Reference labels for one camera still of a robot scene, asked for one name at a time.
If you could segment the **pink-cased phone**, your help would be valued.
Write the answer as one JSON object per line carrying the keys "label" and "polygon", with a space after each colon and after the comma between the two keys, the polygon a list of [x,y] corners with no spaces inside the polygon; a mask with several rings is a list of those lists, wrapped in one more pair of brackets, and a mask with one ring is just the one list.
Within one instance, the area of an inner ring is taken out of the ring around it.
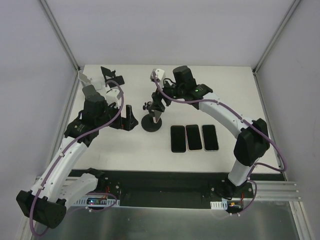
{"label": "pink-cased phone", "polygon": [[160,118],[161,118],[161,115],[162,115],[162,112],[161,111],[158,111],[158,110],[154,110],[153,111],[153,117],[152,117],[152,119],[153,119],[153,122],[156,124],[156,123],[158,123],[158,121],[160,120]]}

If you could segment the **black round-base phone mount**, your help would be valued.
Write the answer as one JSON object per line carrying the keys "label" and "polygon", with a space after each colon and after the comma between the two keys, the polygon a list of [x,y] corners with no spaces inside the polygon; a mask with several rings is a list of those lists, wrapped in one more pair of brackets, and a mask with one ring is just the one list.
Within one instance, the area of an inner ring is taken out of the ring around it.
{"label": "black round-base phone mount", "polygon": [[150,133],[158,131],[162,126],[162,119],[158,121],[158,123],[153,123],[152,118],[149,114],[149,107],[151,105],[151,101],[145,102],[142,106],[142,109],[148,111],[148,113],[141,119],[141,126],[142,128]]}

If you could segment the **black phone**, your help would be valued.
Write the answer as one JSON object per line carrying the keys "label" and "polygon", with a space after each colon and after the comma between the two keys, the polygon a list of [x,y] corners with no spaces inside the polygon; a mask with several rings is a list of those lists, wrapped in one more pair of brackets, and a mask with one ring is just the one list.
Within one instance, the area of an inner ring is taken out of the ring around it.
{"label": "black phone", "polygon": [[170,127],[170,145],[173,153],[186,152],[186,131],[183,125],[172,125]]}

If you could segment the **silver folding phone stand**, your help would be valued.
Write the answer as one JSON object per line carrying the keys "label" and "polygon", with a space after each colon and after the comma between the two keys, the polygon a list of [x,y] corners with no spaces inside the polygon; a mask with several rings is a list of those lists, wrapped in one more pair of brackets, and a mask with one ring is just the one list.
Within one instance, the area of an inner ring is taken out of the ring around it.
{"label": "silver folding phone stand", "polygon": [[94,89],[96,91],[102,90],[103,89],[103,82],[99,79],[92,79],[88,78],[85,74],[82,72],[78,71],[77,73],[78,80],[81,82],[83,87],[87,87],[89,85],[93,85]]}

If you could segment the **white-cased phone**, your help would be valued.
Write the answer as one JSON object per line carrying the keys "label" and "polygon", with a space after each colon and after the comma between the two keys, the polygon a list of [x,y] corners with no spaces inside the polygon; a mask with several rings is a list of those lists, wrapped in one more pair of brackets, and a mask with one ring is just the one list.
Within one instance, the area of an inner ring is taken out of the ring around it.
{"label": "white-cased phone", "polygon": [[190,151],[200,151],[203,149],[200,129],[197,124],[186,125],[187,146]]}

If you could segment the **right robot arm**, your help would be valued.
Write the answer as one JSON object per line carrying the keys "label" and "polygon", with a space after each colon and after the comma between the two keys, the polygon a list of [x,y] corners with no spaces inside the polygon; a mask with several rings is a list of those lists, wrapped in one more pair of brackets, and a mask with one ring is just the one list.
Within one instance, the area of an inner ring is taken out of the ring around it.
{"label": "right robot arm", "polygon": [[196,82],[188,66],[176,67],[172,73],[174,81],[166,77],[164,70],[152,70],[150,80],[156,84],[156,90],[145,106],[148,114],[143,121],[157,131],[161,127],[161,114],[171,102],[178,101],[193,106],[223,125],[236,138],[233,151],[235,162],[225,180],[225,192],[230,197],[237,197],[242,193],[254,163],[270,148],[267,123],[261,118],[243,117],[226,106],[213,89]]}

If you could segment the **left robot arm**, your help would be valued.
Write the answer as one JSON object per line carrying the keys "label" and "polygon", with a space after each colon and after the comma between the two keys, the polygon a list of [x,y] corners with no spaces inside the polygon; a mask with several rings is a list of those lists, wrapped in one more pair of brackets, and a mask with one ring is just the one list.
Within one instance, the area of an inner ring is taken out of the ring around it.
{"label": "left robot arm", "polygon": [[17,194],[16,201],[29,218],[30,228],[34,228],[33,222],[38,222],[54,229],[62,222],[67,210],[85,194],[105,193],[106,176],[94,168],[87,169],[67,187],[63,185],[100,129],[111,127],[130,131],[137,125],[131,106],[124,105],[122,93],[112,100],[106,100],[98,93],[86,97],[83,110],[67,126],[61,145],[45,172],[30,190],[21,190]]}

